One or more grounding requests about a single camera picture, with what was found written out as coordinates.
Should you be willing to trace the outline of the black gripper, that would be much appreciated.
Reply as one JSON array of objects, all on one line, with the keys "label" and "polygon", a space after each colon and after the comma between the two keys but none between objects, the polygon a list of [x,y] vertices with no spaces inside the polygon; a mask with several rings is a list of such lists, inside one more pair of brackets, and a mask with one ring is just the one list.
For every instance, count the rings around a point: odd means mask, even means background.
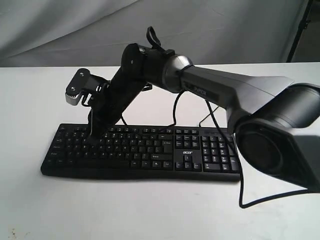
[{"label": "black gripper", "polygon": [[102,97],[96,100],[88,113],[86,142],[97,144],[146,85],[147,82],[141,77],[119,68],[110,85],[103,90]]}]

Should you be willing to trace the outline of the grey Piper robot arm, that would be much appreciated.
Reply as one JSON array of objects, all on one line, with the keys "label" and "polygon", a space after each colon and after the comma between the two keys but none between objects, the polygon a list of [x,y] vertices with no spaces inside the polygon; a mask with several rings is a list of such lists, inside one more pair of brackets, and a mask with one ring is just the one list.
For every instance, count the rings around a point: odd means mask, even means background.
[{"label": "grey Piper robot arm", "polygon": [[227,132],[243,158],[274,178],[320,191],[320,87],[283,76],[248,76],[196,67],[173,50],[136,43],[123,51],[110,85],[95,96],[88,115],[97,141],[151,84],[191,92],[223,109]]}]

